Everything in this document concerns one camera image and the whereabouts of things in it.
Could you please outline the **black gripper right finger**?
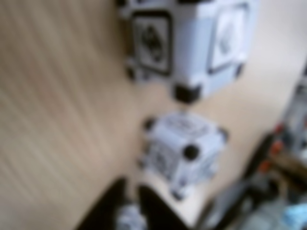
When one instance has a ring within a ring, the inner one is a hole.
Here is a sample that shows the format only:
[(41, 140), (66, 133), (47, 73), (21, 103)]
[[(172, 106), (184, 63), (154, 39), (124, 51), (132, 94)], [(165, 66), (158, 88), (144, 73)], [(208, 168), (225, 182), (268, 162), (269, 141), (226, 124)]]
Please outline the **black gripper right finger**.
[(186, 224), (149, 186), (138, 188), (139, 202), (150, 230), (189, 230)]

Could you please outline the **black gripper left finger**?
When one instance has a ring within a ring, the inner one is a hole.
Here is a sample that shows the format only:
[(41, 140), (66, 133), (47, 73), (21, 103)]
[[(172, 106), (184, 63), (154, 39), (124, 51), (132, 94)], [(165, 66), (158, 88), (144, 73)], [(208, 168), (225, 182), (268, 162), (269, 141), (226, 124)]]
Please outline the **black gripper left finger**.
[(116, 179), (94, 202), (76, 226), (78, 230), (113, 230), (117, 209), (125, 200), (127, 179)]

